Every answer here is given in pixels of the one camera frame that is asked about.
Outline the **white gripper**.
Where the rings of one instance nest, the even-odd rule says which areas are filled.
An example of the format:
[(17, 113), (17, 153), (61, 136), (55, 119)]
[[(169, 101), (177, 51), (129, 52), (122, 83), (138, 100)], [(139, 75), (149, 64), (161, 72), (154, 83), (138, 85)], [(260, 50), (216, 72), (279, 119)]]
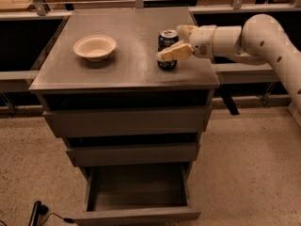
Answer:
[(213, 58), (214, 32), (216, 29), (216, 25), (197, 27), (195, 25), (180, 24), (176, 27), (179, 41), (188, 41), (192, 46), (184, 43), (166, 48), (157, 53), (156, 59), (162, 62), (185, 60), (193, 54), (199, 58)]

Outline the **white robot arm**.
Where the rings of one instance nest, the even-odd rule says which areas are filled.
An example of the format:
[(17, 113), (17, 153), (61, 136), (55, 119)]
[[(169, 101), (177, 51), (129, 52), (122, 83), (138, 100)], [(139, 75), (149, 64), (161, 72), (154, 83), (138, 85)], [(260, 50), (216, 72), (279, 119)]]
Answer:
[(257, 14), (242, 26), (179, 25), (176, 31), (183, 39), (158, 52), (159, 61), (195, 56), (226, 57), (248, 65), (267, 63), (301, 107), (301, 52), (274, 17)]

